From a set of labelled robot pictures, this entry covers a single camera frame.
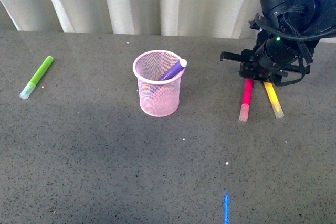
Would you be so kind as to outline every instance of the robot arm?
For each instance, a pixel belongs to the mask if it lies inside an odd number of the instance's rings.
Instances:
[[[260,3],[264,16],[256,14],[250,22],[251,29],[260,31],[253,50],[245,49],[241,55],[222,52],[220,60],[241,62],[239,74],[244,78],[277,86],[297,83],[309,74],[319,39],[336,37],[336,0],[260,0]],[[301,73],[301,78],[281,82],[288,71]]]

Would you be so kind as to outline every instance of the purple marker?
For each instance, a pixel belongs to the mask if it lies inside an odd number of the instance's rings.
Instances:
[[[177,75],[187,66],[187,63],[188,62],[185,59],[179,60],[166,73],[164,73],[164,75],[158,81],[165,81],[172,79],[175,75]]]

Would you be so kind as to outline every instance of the white curtain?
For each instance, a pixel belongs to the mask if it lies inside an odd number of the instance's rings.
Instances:
[[[261,11],[259,0],[0,1],[0,29],[75,33],[255,38]]]

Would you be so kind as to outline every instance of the mesh cup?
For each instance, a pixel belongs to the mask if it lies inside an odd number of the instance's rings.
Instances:
[[[177,110],[180,103],[180,83],[184,69],[172,79],[157,81],[181,57],[173,52],[154,50],[138,56],[133,72],[138,78],[141,109],[151,116],[167,116]]]

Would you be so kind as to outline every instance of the speckled surface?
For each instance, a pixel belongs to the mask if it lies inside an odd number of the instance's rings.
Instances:
[[[312,73],[276,89],[284,118],[257,82],[242,123],[239,64],[219,56],[253,45],[0,31],[0,223],[223,223],[224,191],[230,223],[336,223],[336,45],[318,44]],[[188,60],[166,118],[142,112],[132,72],[154,49]]]

